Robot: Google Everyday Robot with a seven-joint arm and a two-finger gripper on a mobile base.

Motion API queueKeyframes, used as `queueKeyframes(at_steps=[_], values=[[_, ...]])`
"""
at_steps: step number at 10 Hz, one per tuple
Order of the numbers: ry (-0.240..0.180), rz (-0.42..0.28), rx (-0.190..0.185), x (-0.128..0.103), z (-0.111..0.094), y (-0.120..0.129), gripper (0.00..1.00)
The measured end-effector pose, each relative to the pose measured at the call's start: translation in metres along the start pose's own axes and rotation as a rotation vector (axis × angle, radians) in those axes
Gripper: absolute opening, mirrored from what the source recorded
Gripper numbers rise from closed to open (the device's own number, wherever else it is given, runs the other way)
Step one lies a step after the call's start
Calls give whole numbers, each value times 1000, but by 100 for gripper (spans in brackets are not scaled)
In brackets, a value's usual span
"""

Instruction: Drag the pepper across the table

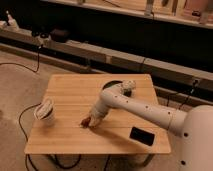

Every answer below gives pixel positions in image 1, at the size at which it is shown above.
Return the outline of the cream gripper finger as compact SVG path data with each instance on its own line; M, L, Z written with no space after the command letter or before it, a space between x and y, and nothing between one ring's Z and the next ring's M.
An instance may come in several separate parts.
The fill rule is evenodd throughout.
M100 124L100 119L99 118L96 118L96 117L91 117L90 118L90 122L89 122L89 126L90 127L96 127L99 124Z

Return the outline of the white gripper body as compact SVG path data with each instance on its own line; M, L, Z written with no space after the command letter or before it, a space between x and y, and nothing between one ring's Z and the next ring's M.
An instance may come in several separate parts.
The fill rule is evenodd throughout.
M103 119L109 112L110 108L102 101L97 101L91 111L90 115L93 119Z

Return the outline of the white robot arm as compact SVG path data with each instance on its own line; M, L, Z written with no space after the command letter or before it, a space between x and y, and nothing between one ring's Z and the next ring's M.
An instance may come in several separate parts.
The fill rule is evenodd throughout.
M99 125L111 108L123 109L182 138L179 171L213 171L213 106L184 112L124 95L134 88L116 84L103 89L90 110L89 125Z

